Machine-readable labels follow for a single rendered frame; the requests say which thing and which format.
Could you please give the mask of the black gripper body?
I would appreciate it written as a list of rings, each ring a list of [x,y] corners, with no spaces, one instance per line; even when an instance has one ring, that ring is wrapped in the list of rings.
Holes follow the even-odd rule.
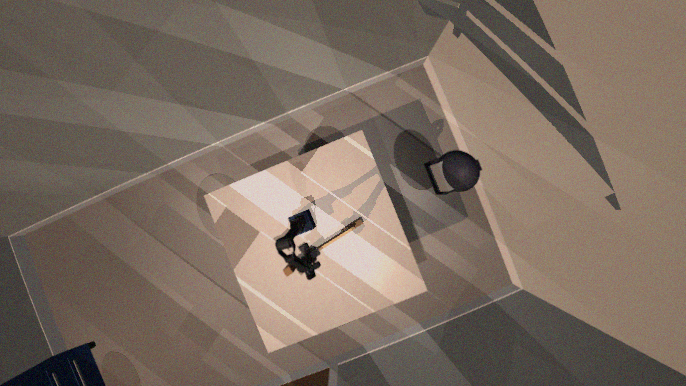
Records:
[[[311,257],[311,255],[308,253],[308,252],[310,252],[309,250],[307,250],[308,248],[309,248],[309,245],[308,245],[307,243],[304,243],[303,245],[301,245],[301,246],[299,247],[299,250],[300,250],[301,253],[305,251],[305,252],[303,253],[304,256],[309,256],[309,257]],[[311,259],[312,259],[312,257],[311,257]],[[314,260],[312,259],[312,263],[311,263],[311,264],[313,264],[312,266],[313,266],[314,271],[315,271],[316,269],[320,268],[320,266],[321,266],[320,263],[319,263],[318,261],[317,261],[316,263],[314,263],[315,261],[316,261],[316,259],[314,259]]]

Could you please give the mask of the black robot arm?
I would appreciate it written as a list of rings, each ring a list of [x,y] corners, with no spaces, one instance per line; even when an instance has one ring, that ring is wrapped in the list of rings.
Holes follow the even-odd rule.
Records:
[[[310,252],[308,252],[311,257],[309,256],[303,256],[298,258],[295,255],[295,243],[293,239],[295,236],[299,233],[302,233],[305,227],[305,216],[297,216],[295,219],[290,220],[290,230],[286,233],[284,237],[281,237],[275,241],[275,248],[279,256],[281,256],[286,263],[290,263],[293,266],[297,267],[297,270],[299,272],[305,272],[306,278],[308,280],[314,278],[316,276],[315,271],[312,266],[312,259],[314,260],[316,257],[318,257],[321,253],[316,247],[312,247]],[[282,250],[292,248],[293,252],[290,255],[286,255]]]

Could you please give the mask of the brown wooden rail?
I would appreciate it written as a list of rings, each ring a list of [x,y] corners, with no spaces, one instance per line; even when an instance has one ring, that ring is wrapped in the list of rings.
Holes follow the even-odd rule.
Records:
[[[352,230],[354,230],[354,229],[355,229],[355,227],[354,227],[354,225],[352,225],[351,227],[349,227],[349,228],[348,228],[347,230],[345,230],[344,232],[341,232],[341,233],[338,234],[337,236],[333,237],[333,238],[330,239],[329,241],[327,241],[327,242],[325,242],[324,244],[322,244],[321,246],[319,246],[317,249],[318,249],[319,251],[322,250],[322,249],[324,249],[325,247],[327,247],[328,245],[330,245],[331,243],[335,242],[336,240],[338,240],[339,238],[343,237],[344,235],[346,235],[347,233],[349,233],[350,231],[352,231]]]

